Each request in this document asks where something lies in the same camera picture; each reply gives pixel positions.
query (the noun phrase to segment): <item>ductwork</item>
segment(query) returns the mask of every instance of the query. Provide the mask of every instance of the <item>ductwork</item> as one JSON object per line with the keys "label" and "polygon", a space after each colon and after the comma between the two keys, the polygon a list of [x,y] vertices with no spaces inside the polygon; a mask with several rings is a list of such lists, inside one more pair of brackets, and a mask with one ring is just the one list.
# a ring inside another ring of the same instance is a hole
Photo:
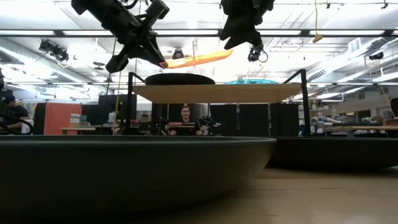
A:
{"label": "ductwork", "polygon": [[[18,55],[25,56],[27,58],[30,58],[34,61],[36,61],[38,58],[40,58],[40,55],[37,55],[30,50],[27,50],[10,40],[7,40],[5,38],[0,38],[0,47],[2,49],[8,50],[10,52],[14,52]],[[48,68],[57,68],[56,73],[52,75],[54,77],[53,82],[92,82],[92,80],[84,77],[83,75],[77,74],[69,69],[62,68],[61,66],[57,65],[55,62],[52,62],[51,60],[48,60],[46,58],[41,58],[40,62],[38,62],[42,65],[47,66]],[[103,86],[97,86],[100,90],[106,91],[105,87]]]}
{"label": "ductwork", "polygon": [[371,55],[395,39],[395,37],[380,37],[370,40],[365,38],[355,39],[349,43],[348,50],[309,71],[307,80],[311,82],[337,69],[343,68],[352,63],[351,59],[356,57]]}

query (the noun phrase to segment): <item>seated person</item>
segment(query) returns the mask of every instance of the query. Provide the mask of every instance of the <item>seated person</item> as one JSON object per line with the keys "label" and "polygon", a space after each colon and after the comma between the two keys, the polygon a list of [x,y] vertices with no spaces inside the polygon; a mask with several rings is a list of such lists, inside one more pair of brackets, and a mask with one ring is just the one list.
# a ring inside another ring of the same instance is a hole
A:
{"label": "seated person", "polygon": [[[3,114],[19,119],[29,119],[29,112],[23,106],[16,104],[14,96],[7,96],[4,103],[6,107]],[[10,129],[21,132],[22,123],[16,119],[2,117],[2,123]]]}
{"label": "seated person", "polygon": [[[183,106],[181,108],[181,117],[182,117],[182,124],[192,123],[191,111],[189,106]],[[205,135],[207,126],[200,126],[197,122],[195,122],[195,127],[189,128],[173,128],[169,127],[169,134],[172,136],[202,136]]]}

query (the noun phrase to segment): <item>robotic arm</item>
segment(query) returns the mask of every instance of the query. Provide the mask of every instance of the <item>robotic arm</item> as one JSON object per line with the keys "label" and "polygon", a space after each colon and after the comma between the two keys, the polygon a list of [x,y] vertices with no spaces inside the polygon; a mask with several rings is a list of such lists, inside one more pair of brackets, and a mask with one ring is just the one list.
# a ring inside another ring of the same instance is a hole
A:
{"label": "robotic arm", "polygon": [[[124,45],[120,54],[113,56],[106,65],[108,72],[120,72],[129,63],[129,58],[141,58],[160,67],[165,63],[152,25],[157,19],[163,19],[170,9],[162,0],[151,1],[147,14],[135,16],[128,10],[136,5],[137,0],[129,6],[123,6],[119,0],[72,0],[72,7],[79,15],[85,11],[92,13],[102,27],[110,30],[118,42]],[[258,60],[264,46],[255,26],[262,23],[266,11],[272,10],[274,1],[221,0],[224,13],[229,15],[220,37],[221,40],[230,37],[225,49],[249,42],[253,45],[249,61]]]}

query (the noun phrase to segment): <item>black bowl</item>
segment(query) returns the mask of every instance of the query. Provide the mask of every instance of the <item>black bowl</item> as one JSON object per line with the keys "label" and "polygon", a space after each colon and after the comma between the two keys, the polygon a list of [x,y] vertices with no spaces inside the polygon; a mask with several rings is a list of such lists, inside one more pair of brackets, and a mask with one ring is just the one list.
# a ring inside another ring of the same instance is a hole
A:
{"label": "black bowl", "polygon": [[0,137],[0,213],[112,215],[192,203],[236,189],[275,139]]}
{"label": "black bowl", "polygon": [[288,168],[367,170],[398,166],[398,139],[276,137],[270,165]]}

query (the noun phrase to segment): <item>metal pole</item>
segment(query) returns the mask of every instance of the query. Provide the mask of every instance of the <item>metal pole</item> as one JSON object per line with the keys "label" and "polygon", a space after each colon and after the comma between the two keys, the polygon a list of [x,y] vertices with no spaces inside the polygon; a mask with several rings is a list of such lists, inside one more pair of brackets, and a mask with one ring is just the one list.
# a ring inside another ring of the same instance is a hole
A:
{"label": "metal pole", "polygon": [[131,120],[131,105],[132,105],[132,77],[135,76],[134,72],[129,72],[128,89],[127,89],[127,108],[126,108],[126,126],[124,127],[123,134],[129,135],[130,132],[130,120]]}
{"label": "metal pole", "polygon": [[303,92],[303,107],[304,107],[304,125],[305,125],[304,136],[311,136],[310,105],[308,102],[308,90],[307,90],[307,71],[305,69],[300,69],[300,73],[301,73],[301,89]]}

